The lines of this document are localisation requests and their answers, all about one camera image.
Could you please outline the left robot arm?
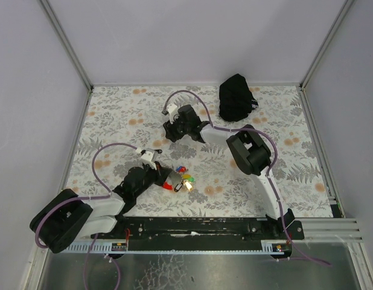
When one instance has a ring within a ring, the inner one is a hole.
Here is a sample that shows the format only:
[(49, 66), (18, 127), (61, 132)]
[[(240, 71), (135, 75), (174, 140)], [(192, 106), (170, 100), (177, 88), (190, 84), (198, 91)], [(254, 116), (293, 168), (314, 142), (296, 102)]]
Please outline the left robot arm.
[(60, 253), (77, 238), (110, 233), (117, 217), (130, 211), (138, 197), (153, 184), (162, 187), (173, 170), (155, 162), (132, 167), (106, 196), (79, 196), (72, 189), (61, 191), (30, 222), (36, 245)]

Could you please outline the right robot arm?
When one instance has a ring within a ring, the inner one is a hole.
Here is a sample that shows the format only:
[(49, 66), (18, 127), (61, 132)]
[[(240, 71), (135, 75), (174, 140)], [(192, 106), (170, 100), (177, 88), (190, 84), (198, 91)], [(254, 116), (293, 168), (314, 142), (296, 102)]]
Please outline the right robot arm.
[(269, 218), (278, 220), (292, 214), (283, 201), (272, 173), (275, 159), (264, 139), (268, 136), (247, 124), (239, 129), (217, 127), (210, 121), (202, 121), (190, 105), (177, 107), (169, 104), (162, 113), (168, 117), (163, 124), (165, 137), (172, 142), (188, 135), (201, 143), (227, 146), (237, 167), (251, 176), (264, 201)]

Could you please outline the red-handled metal key organizer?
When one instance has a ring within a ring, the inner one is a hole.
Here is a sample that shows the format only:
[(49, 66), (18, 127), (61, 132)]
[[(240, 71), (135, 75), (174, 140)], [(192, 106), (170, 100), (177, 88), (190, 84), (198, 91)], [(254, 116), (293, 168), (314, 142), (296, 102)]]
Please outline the red-handled metal key organizer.
[(165, 182), (162, 184), (162, 188), (166, 190), (174, 191), (174, 186), (177, 183), (183, 182), (183, 177), (180, 172), (172, 170), (170, 174), (167, 176)]

